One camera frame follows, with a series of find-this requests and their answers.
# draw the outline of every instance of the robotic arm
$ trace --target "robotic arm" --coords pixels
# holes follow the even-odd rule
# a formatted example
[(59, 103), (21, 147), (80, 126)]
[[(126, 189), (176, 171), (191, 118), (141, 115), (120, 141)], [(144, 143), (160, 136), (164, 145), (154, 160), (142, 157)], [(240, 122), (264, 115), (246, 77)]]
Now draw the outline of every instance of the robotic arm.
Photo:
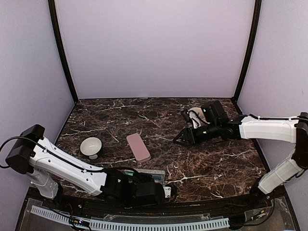
[[(8, 166), (26, 174), (43, 197), (57, 200), (63, 193), (61, 185), (53, 181), (49, 173), (91, 195), (129, 207), (162, 204), (165, 197), (170, 197), (170, 187), (155, 183), (151, 175), (133, 168), (89, 165), (60, 150), (43, 133), (44, 128), (40, 125), (24, 131), (16, 137), (18, 140), (6, 158)], [(132, 176), (119, 171), (123, 169), (133, 171)]]
[(183, 129), (173, 142), (183, 146), (202, 143), (215, 137), (223, 139), (270, 139), (296, 143), (293, 153), (272, 171), (258, 179), (250, 190), (250, 205), (308, 169), (308, 113), (290, 118), (261, 118), (238, 115), (228, 118), (219, 101), (181, 112), (192, 126)]

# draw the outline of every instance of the marble surface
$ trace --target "marble surface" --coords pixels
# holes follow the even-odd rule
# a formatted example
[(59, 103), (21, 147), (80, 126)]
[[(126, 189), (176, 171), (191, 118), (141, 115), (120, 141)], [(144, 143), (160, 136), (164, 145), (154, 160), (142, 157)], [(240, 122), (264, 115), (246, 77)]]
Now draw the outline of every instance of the marble surface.
[[(226, 198), (246, 194), (266, 173), (250, 140), (220, 138), (194, 147), (172, 139), (186, 126), (181, 110), (216, 99), (154, 98), (81, 100), (73, 110), (57, 146), (87, 163), (102, 167), (135, 167), (166, 171), (166, 182), (178, 188), (176, 202)], [(236, 115), (229, 99), (219, 99), (229, 117)], [(151, 160), (136, 162), (126, 136), (139, 133)], [(79, 147), (88, 137), (102, 140), (104, 154), (96, 160), (83, 157)], [(64, 193), (97, 199), (60, 180)]]

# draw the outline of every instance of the black pole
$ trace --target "black pole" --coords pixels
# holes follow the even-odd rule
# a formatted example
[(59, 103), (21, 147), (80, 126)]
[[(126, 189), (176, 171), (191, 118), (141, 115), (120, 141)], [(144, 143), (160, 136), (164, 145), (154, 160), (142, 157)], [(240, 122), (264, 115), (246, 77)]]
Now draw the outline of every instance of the black pole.
[(76, 93), (76, 89), (74, 87), (74, 83), (72, 80), (71, 73), (68, 68), (67, 60), (66, 60), (66, 55), (64, 52), (64, 47), (62, 43), (62, 38), (61, 38), (61, 33), (60, 33), (60, 28), (59, 28), (59, 23), (58, 23), (58, 17), (57, 17), (57, 10), (55, 6), (54, 0), (48, 0), (49, 4), (49, 11), (50, 11), (50, 17), (51, 17), (51, 22), (52, 22), (52, 27), (53, 27), (53, 33), (54, 37), (56, 39), (57, 47), (58, 47), (58, 52), (60, 56), (60, 60), (62, 63), (62, 68), (65, 74), (65, 78), (69, 87), (69, 90), (71, 91), (72, 98), (75, 103), (78, 102), (78, 96)]
[(235, 102), (237, 102), (239, 97), (240, 97), (240, 94), (241, 94), (241, 91), (242, 91), (242, 88), (243, 88), (243, 84), (244, 84), (244, 81), (245, 81), (245, 77), (246, 77), (246, 74), (247, 74), (249, 62), (250, 62), (250, 59), (251, 59), (252, 50), (254, 48), (254, 43), (255, 43), (256, 34), (257, 34), (257, 27), (258, 27), (258, 22), (259, 22), (259, 17), (260, 17), (260, 11), (261, 11), (261, 3), (262, 3), (262, 0), (256, 0), (255, 1), (254, 15), (253, 15), (253, 18), (252, 18), (246, 54), (245, 54), (241, 74), (240, 74), (240, 77), (239, 77), (239, 81), (237, 83), (234, 96), (232, 98)]

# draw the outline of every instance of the pink eraser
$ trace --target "pink eraser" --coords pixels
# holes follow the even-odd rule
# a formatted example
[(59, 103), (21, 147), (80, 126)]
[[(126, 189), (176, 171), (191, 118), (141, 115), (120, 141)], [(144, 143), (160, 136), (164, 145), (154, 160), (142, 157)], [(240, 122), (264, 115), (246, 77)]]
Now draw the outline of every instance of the pink eraser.
[(136, 160), (139, 163), (143, 163), (151, 159), (151, 155), (138, 133), (129, 135), (126, 139)]

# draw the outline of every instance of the white panel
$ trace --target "white panel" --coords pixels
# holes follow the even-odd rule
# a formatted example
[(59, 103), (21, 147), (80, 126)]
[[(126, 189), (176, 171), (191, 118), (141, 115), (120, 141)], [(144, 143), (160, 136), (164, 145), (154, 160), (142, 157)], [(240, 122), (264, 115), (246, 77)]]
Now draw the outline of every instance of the white panel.
[[(51, 26), (48, 1), (0, 1), (0, 144), (34, 124), (55, 140), (73, 107)], [(5, 164), (13, 141), (2, 151)], [(15, 230), (27, 177), (0, 169), (1, 230)]]
[(80, 98), (231, 97), (254, 0), (57, 0)]
[[(308, 2), (263, 1), (256, 43), (239, 100), (244, 113), (296, 116), (308, 112)], [(271, 168), (294, 146), (260, 140)], [(286, 184), (301, 230), (308, 230), (308, 175)]]

